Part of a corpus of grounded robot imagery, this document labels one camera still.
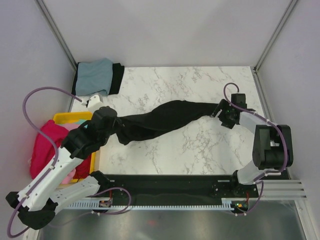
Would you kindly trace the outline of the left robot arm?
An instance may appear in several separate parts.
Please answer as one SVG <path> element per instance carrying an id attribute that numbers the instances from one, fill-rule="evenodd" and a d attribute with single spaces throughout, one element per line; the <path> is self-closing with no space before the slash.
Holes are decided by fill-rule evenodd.
<path id="1" fill-rule="evenodd" d="M 24 225 L 39 230 L 74 202 L 109 193 L 110 181 L 99 170 L 62 190 L 57 187 L 73 169 L 107 143 L 115 133 L 117 119 L 118 113 L 108 106 L 96 110 L 90 120 L 68 133 L 54 157 L 28 186 L 6 196 Z"/>

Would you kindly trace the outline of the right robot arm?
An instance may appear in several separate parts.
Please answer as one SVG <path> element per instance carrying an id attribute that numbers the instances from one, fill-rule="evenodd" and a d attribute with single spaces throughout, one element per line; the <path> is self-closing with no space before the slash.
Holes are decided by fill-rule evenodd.
<path id="1" fill-rule="evenodd" d="M 233 93 L 231 101 L 222 99 L 212 117 L 218 117 L 221 125 L 232 129 L 240 125 L 254 135 L 252 160 L 233 173 L 229 191 L 235 197 L 247 191 L 247 185 L 257 183 L 268 175 L 280 175 L 294 161 L 292 131 L 286 124 L 276 124 L 247 108 L 246 95 Z"/>

